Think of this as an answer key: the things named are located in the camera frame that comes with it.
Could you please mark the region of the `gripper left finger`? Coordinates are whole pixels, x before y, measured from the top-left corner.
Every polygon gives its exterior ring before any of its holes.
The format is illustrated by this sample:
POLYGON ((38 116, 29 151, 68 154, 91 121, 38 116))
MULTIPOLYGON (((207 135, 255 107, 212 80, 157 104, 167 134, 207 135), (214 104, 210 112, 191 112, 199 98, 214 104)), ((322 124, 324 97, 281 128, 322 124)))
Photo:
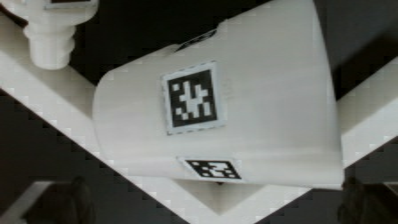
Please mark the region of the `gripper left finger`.
POLYGON ((0 224, 96 224, 86 179, 36 181, 0 214, 0 224))

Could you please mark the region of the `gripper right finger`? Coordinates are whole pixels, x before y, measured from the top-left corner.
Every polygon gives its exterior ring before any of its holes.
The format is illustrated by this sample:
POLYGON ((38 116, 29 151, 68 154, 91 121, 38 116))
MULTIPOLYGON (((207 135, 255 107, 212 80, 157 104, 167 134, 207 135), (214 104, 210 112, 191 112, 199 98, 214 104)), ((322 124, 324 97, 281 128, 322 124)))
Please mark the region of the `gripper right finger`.
POLYGON ((343 183, 343 224, 398 224, 398 182, 343 183))

